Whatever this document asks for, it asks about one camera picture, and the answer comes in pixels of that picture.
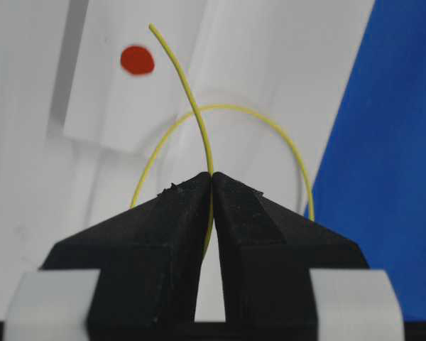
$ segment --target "yellow cable loop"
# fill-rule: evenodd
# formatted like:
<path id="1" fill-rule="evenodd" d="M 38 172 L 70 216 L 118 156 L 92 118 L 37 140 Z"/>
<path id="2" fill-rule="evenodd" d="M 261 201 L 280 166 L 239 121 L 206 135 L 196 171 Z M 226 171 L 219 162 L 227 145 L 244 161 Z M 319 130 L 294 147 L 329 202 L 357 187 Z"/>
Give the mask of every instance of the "yellow cable loop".
<path id="1" fill-rule="evenodd" d="M 153 35 L 156 37 L 156 39 L 158 39 L 164 51 L 167 53 L 168 57 L 170 58 L 170 61 L 172 61 L 173 66 L 177 70 L 178 77 L 180 78 L 180 81 L 183 85 L 183 89 L 185 89 L 186 96 L 188 100 L 190 101 L 192 110 L 194 112 L 194 115 L 196 116 L 197 124 L 199 125 L 200 133 L 202 135 L 202 140 L 204 141 L 205 155 L 207 157 L 208 173 L 210 173 L 210 175 L 213 175 L 214 170 L 213 170 L 212 148 L 208 140 L 208 134 L 207 134 L 207 130 L 205 129 L 204 121 L 202 119 L 202 116 L 200 115 L 200 111 L 195 101 L 195 98 L 192 95 L 190 85 L 188 84 L 186 80 L 185 73 L 183 72 L 183 69 L 180 66 L 180 63 L 178 62 L 177 57 L 175 57 L 169 45 L 165 42 L 161 33 L 159 33 L 158 29 L 152 23 L 148 26 L 148 28 L 150 29 L 151 33 L 153 33 Z M 209 210 L 209 217 L 208 217 L 207 235 L 205 236 L 205 243 L 204 243 L 204 256 L 205 256 L 205 253 L 207 252 L 210 237 L 212 235 L 212 228 L 213 228 L 213 194 L 210 195 L 210 210 Z"/>
<path id="2" fill-rule="evenodd" d="M 262 114 L 259 114 L 255 110 L 242 107 L 239 105 L 233 105 L 233 104 L 211 104 L 211 105 L 204 105 L 199 107 L 199 110 L 201 112 L 207 112 L 215 109 L 228 109 L 228 110 L 234 110 L 237 112 L 243 112 L 245 114 L 249 114 L 267 125 L 269 125 L 273 130 L 275 130 L 286 142 L 286 144 L 289 146 L 289 148 L 292 150 L 293 155 L 295 156 L 295 160 L 297 161 L 303 180 L 305 182 L 306 192 L 307 192 L 307 206 L 309 211 L 309 217 L 312 221 L 315 220 L 315 214 L 314 214 L 314 200 L 312 199 L 312 191 L 311 191 L 311 183 L 310 179 L 307 175 L 305 164 L 303 163 L 303 160 L 301 158 L 301 154 L 298 151 L 297 147 L 293 143 L 293 141 L 290 139 L 290 137 L 286 134 L 286 132 L 281 128 L 279 125 L 277 125 L 273 120 L 269 119 L 268 117 L 263 116 Z M 168 140 L 169 136 L 176 130 L 176 128 L 179 127 L 184 121 L 186 121 L 188 118 L 190 118 L 193 115 L 192 112 L 188 112 L 184 114 L 181 118 L 179 118 L 164 134 L 164 136 L 159 141 L 158 145 L 156 146 L 155 150 L 151 154 L 150 158 L 148 159 L 146 167 L 143 169 L 141 178 L 139 179 L 139 182 L 136 187 L 136 191 L 134 192 L 133 201 L 131 203 L 131 208 L 136 206 L 137 198 L 139 196 L 139 193 L 141 192 L 141 188 L 143 183 L 145 182 L 148 173 L 150 172 L 151 166 L 155 162 L 155 159 L 158 157 L 158 154 L 160 153 L 160 150 L 164 146 L 164 143 Z"/>

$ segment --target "white block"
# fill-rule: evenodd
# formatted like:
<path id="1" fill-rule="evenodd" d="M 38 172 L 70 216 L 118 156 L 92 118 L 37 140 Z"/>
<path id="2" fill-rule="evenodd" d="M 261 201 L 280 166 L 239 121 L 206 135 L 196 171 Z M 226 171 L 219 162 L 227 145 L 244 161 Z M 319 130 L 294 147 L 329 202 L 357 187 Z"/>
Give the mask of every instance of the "white block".
<path id="1" fill-rule="evenodd" d="M 99 270 L 23 275 L 6 314 L 5 341 L 88 341 L 85 328 Z"/>
<path id="2" fill-rule="evenodd" d="M 404 324 L 382 270 L 311 269 L 319 341 L 403 341 Z"/>

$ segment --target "black foam pad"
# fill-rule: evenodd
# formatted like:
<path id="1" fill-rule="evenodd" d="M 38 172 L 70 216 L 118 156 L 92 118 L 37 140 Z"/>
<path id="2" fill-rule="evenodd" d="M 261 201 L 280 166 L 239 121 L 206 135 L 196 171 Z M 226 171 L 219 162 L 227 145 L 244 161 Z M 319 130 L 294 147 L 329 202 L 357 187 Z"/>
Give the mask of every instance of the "black foam pad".
<path id="1" fill-rule="evenodd" d="M 226 321 L 315 340 L 309 269 L 368 268 L 360 248 L 227 175 L 212 182 Z"/>
<path id="2" fill-rule="evenodd" d="M 58 242 L 42 265 L 100 269 L 95 328 L 170 328 L 194 320 L 207 230 L 208 173 Z"/>

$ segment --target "blue background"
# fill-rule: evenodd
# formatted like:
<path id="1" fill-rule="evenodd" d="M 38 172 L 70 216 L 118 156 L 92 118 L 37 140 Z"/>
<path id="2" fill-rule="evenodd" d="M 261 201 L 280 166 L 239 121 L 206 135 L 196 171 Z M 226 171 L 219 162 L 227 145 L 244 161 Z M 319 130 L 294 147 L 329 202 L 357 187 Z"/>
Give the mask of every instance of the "blue background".
<path id="1" fill-rule="evenodd" d="M 426 0 L 377 1 L 314 186 L 316 220 L 426 320 Z"/>

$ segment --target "red dot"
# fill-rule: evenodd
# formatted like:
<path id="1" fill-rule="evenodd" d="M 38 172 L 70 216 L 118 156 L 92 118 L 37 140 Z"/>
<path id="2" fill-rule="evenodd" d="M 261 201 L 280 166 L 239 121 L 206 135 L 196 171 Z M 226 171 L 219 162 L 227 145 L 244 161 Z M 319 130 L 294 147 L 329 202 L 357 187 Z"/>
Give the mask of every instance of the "red dot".
<path id="1" fill-rule="evenodd" d="M 122 68 L 132 75 L 145 75 L 155 68 L 155 62 L 150 52 L 146 48 L 136 45 L 123 50 L 120 63 Z"/>

